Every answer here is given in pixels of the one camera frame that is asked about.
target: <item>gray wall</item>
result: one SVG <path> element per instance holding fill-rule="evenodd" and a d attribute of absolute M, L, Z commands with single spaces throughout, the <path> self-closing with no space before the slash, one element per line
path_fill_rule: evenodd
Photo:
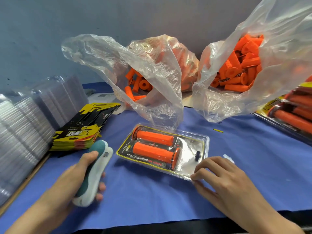
<path fill-rule="evenodd" d="M 261 0 L 0 0 L 0 87 L 19 88 L 51 75 L 101 81 L 67 60 L 63 39 L 92 33 L 133 39 L 167 34 L 200 57 L 225 39 Z"/>

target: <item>yellow border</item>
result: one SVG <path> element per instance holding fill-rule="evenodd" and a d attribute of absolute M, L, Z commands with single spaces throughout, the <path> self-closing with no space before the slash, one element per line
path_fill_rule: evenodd
<path fill-rule="evenodd" d="M 192 139 L 192 140 L 197 141 L 197 142 L 201 142 L 201 143 L 202 143 L 202 150 L 203 150 L 203 151 L 205 150 L 205 143 L 202 142 L 202 141 L 200 141 L 200 140 L 196 140 L 196 139 L 193 139 L 193 138 L 190 138 L 190 137 L 186 137 L 186 136 L 183 136 L 183 135 L 179 135 L 179 134 L 173 134 L 173 133 L 170 133 L 170 132 L 165 132 L 165 131 L 158 130 L 158 129 L 155 129 L 155 128 L 152 128 L 152 127 L 148 127 L 148 126 L 144 126 L 144 127 L 149 128 L 149 129 L 152 129 L 152 130 L 157 130 L 157 131 L 160 131 L 160 132 L 163 132 L 163 133 L 168 133 L 168 134 L 170 134 L 170 135 L 176 135 L 176 136 L 184 137 L 184 138 L 187 138 L 187 139 Z M 133 130 L 132 130 L 131 133 L 128 135 L 128 137 L 124 140 L 124 142 L 123 142 L 122 145 L 119 147 L 119 149 L 116 151 L 116 154 L 117 154 L 118 156 L 124 157 L 125 159 L 129 159 L 129 160 L 134 161 L 134 162 L 139 162 L 139 163 L 146 164 L 146 165 L 148 165 L 148 166 L 152 166 L 152 167 L 154 167 L 154 168 L 156 168 L 156 169 L 160 169 L 160 170 L 164 170 L 164 171 L 166 171 L 166 172 L 170 172 L 170 173 L 174 173 L 174 174 L 177 174 L 177 175 L 181 175 L 180 173 L 176 173 L 176 172 L 171 171 L 171 170 L 169 170 L 169 169 L 160 168 L 160 167 L 157 167 L 157 166 L 152 165 L 152 164 L 150 164 L 150 163 L 146 163 L 146 162 L 134 160 L 134 159 L 132 159 L 132 158 L 130 158 L 130 157 L 126 157 L 126 156 L 123 156 L 123 155 L 119 154 L 119 153 L 118 153 L 119 150 L 120 150 L 121 147 L 126 143 L 126 141 L 128 140 L 128 138 L 132 135 L 132 132 L 133 132 Z"/>

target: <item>hand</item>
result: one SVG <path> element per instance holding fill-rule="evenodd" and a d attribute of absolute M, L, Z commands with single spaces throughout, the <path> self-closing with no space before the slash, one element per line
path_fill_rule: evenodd
<path fill-rule="evenodd" d="M 299 226 L 276 212 L 248 176 L 228 159 L 204 159 L 196 166 L 191 179 L 203 197 L 251 234 L 303 233 Z M 215 192 L 206 188 L 202 179 Z"/>
<path fill-rule="evenodd" d="M 49 233 L 60 226 L 74 207 L 71 200 L 79 190 L 88 166 L 96 160 L 98 154 L 97 151 L 83 154 L 79 162 L 67 169 L 6 234 Z M 105 189 L 105 184 L 100 182 L 99 191 L 103 192 Z M 95 199 L 101 201 L 103 195 L 97 193 Z"/>

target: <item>blue tablecloth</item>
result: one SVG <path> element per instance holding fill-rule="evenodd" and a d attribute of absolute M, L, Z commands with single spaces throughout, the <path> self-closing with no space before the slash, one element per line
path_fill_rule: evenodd
<path fill-rule="evenodd" d="M 88 84 L 97 92 L 109 92 L 105 83 Z M 102 138 L 117 150 L 136 123 L 145 122 L 136 112 L 112 115 Z M 264 123 L 254 115 L 205 121 L 194 109 L 184 109 L 180 130 L 210 137 L 209 156 L 232 157 L 276 210 L 312 209 L 312 148 Z M 0 233 L 26 211 L 82 153 L 47 160 L 35 177 L 0 218 Z M 56 231 L 160 223 L 223 217 L 197 194 L 193 185 L 114 155 L 106 168 L 107 190 L 100 204 L 77 208 Z"/>

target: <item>teal handle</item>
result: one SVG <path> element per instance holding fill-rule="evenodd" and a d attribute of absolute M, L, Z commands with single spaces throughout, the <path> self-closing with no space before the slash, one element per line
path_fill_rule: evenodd
<path fill-rule="evenodd" d="M 88 185 L 89 185 L 89 174 L 90 174 L 90 171 L 91 169 L 93 168 L 94 164 L 96 163 L 96 161 L 104 155 L 104 151 L 105 151 L 105 148 L 106 148 L 106 144 L 105 144 L 105 141 L 103 140 L 98 140 L 96 141 L 89 149 L 88 153 L 92 152 L 92 151 L 97 151 L 99 152 L 99 155 L 97 156 L 96 160 L 94 162 L 92 162 L 88 168 L 87 168 L 87 171 L 85 172 L 85 177 L 83 179 L 83 182 L 79 188 L 79 190 L 77 191 L 75 197 L 80 197 L 82 196 L 88 189 Z"/>

